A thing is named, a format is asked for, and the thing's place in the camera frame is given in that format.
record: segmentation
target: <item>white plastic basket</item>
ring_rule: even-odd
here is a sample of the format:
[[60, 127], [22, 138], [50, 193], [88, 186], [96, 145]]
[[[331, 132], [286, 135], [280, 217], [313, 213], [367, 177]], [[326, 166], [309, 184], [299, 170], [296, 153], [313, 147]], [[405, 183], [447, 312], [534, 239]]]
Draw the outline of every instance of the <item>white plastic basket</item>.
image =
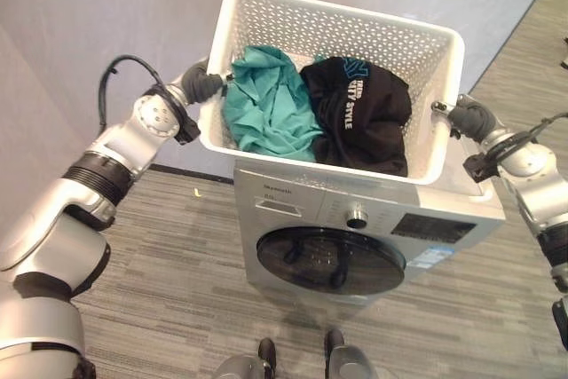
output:
[[209, 73], [226, 74], [247, 45], [283, 50], [299, 68], [316, 56], [350, 56], [388, 68], [409, 84], [413, 113], [404, 128], [408, 177], [299, 162], [240, 151], [227, 129], [220, 93], [201, 107], [201, 142], [210, 150], [258, 162], [285, 163], [346, 176], [425, 185], [438, 179], [450, 129], [430, 111], [434, 100], [455, 104], [463, 41], [449, 28], [316, 0], [223, 0]]

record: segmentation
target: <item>washing machine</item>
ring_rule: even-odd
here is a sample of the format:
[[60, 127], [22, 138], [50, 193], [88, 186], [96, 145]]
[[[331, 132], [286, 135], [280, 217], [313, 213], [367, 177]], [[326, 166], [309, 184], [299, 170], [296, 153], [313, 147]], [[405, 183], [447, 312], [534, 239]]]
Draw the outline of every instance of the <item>washing machine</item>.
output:
[[429, 186], [237, 160], [234, 188], [247, 280], [298, 296], [368, 304], [486, 238], [504, 222], [491, 181], [452, 140]]

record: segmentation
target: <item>washing machine door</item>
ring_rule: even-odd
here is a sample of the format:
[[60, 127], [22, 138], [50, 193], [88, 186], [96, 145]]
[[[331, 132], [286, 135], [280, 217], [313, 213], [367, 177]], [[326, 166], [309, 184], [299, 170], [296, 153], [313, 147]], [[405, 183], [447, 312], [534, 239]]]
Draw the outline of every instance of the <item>washing machine door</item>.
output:
[[373, 295], [398, 286], [406, 260], [366, 235], [321, 227], [282, 228], [256, 244], [258, 260], [297, 286], [338, 295]]

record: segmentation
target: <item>teal shirt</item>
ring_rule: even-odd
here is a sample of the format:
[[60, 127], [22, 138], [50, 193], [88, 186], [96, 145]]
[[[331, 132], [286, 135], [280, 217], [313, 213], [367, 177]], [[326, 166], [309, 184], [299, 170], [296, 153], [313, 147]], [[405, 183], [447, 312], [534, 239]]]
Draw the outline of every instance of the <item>teal shirt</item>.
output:
[[247, 46], [233, 76], [223, 117], [239, 149], [315, 162], [312, 141], [322, 131], [290, 58], [271, 46]]

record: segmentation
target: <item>laundry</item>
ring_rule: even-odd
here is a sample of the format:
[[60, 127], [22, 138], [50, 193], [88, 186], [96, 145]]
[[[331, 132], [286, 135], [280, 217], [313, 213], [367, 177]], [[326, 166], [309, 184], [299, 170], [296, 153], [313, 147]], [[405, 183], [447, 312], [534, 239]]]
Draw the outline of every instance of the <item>laundry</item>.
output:
[[332, 57], [300, 73], [324, 134], [316, 161], [405, 177], [402, 126], [412, 113], [408, 85], [391, 71], [354, 58]]
[[247, 46], [233, 75], [223, 117], [239, 149], [314, 162], [312, 142], [322, 130], [290, 58], [271, 46]]

